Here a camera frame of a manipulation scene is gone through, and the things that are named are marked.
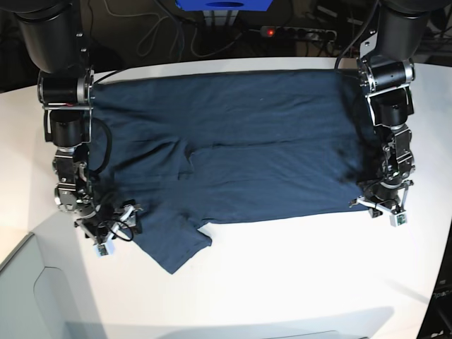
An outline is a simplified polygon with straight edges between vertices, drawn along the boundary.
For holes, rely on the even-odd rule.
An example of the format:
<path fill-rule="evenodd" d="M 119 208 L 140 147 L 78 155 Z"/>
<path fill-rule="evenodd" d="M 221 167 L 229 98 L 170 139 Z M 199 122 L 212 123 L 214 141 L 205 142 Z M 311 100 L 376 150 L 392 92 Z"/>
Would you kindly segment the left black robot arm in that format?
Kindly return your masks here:
<path fill-rule="evenodd" d="M 377 178 L 362 182 L 362 195 L 351 206 L 368 208 L 372 218 L 388 215 L 394 227 L 405 225 L 405 202 L 413 185 L 415 159 L 407 120 L 414 112 L 410 86 L 416 78 L 412 60 L 430 12 L 399 1 L 375 1 L 359 32 L 336 57 L 334 69 L 377 18 L 376 29 L 361 43 L 357 70 L 374 134 L 381 143 Z"/>

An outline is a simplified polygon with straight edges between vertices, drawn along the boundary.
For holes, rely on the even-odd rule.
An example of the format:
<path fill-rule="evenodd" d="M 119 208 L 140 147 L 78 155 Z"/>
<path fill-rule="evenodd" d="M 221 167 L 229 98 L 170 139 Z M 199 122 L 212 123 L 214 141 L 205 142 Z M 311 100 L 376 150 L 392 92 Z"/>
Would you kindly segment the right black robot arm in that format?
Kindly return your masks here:
<path fill-rule="evenodd" d="M 2 1 L 17 21 L 31 61 L 40 70 L 37 97 L 44 110 L 44 139 L 56 146 L 52 162 L 57 207 L 76 216 L 74 225 L 93 241 L 99 257 L 114 253 L 113 241 L 142 227 L 134 200 L 116 204 L 93 185 L 106 169 L 112 133 L 93 116 L 95 72 L 89 64 L 78 1 Z"/>

